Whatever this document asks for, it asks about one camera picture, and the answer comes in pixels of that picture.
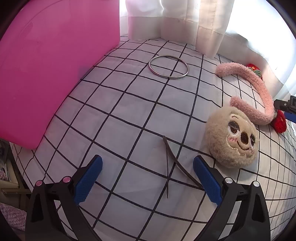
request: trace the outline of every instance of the plush toy nose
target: plush toy nose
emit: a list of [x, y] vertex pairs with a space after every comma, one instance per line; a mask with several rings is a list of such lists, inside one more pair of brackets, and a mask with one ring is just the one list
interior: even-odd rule
[[242, 132], [241, 133], [241, 141], [244, 144], [248, 144], [249, 143], [249, 137], [248, 137], [248, 134], [247, 133], [245, 133], [245, 132]]

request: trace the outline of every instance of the silver hoop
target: silver hoop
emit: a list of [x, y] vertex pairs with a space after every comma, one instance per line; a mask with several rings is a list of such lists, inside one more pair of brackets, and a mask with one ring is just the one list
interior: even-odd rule
[[[151, 62], [153, 60], [157, 59], [157, 58], [160, 58], [160, 57], [169, 57], [169, 58], [173, 58], [173, 59], [176, 59], [176, 60], [180, 60], [187, 67], [186, 73], [185, 74], [182, 74], [182, 75], [179, 75], [179, 76], [167, 76], [167, 75], [163, 75], [163, 74], [157, 73], [154, 69], [152, 69]], [[158, 55], [158, 56], [153, 57], [149, 61], [149, 69], [151, 70], [152, 73], [154, 73], [154, 74], [156, 74], [158, 76], [161, 76], [161, 77], [164, 77], [164, 78], [170, 78], [170, 79], [179, 79], [179, 78], [182, 78], [182, 77], [186, 76], [188, 74], [188, 72], [189, 72], [189, 66], [188, 66], [188, 64], [184, 60], [182, 60], [182, 59], [180, 59], [178, 57], [172, 56], [172, 55]]]

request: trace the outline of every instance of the blue object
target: blue object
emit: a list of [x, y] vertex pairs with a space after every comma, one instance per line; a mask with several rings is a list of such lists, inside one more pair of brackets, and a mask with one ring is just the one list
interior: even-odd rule
[[103, 160], [100, 156], [93, 161], [82, 178], [76, 184], [74, 202], [78, 206], [79, 203], [84, 202], [89, 194], [94, 182], [98, 178], [103, 168]]
[[222, 202], [221, 186], [198, 156], [193, 160], [193, 169], [211, 202], [219, 206]]
[[287, 120], [290, 120], [290, 121], [296, 123], [296, 115], [295, 114], [292, 114], [292, 113], [289, 113], [289, 112], [284, 112], [284, 115], [285, 115]]

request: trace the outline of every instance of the white grid tablecloth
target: white grid tablecloth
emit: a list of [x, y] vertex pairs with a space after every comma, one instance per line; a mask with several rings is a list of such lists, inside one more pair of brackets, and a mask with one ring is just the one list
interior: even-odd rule
[[[188, 76], [174, 80], [151, 73], [148, 61], [163, 54], [187, 62]], [[225, 62], [229, 60], [218, 55], [208, 59], [182, 43], [121, 37], [120, 44], [67, 96], [36, 150], [11, 144], [29, 188], [32, 190], [39, 179], [59, 182], [98, 154], [103, 158], [103, 170], [80, 208], [103, 241], [192, 241], [216, 205], [171, 159], [167, 199], [165, 135], [175, 156], [193, 176], [192, 161], [200, 154], [223, 176], [238, 183], [258, 180], [273, 238], [295, 211], [294, 132], [290, 122], [287, 131], [279, 135], [271, 126], [257, 126], [258, 158], [243, 169], [228, 169], [213, 159], [203, 138], [212, 112], [229, 105], [235, 95], [264, 111], [249, 82], [214, 74], [216, 66]], [[173, 59], [157, 59], [153, 65], [165, 75], [186, 71]], [[57, 207], [67, 233], [74, 237], [58, 202]], [[221, 237], [229, 233], [238, 209], [237, 202]]]

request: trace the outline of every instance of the white curtain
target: white curtain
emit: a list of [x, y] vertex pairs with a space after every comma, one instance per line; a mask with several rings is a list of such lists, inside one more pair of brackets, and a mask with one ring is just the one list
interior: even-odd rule
[[120, 0], [121, 34], [257, 65], [273, 97], [296, 95], [296, 40], [266, 0]]
[[234, 0], [120, 0], [121, 34], [163, 38], [195, 46], [213, 58], [225, 34]]

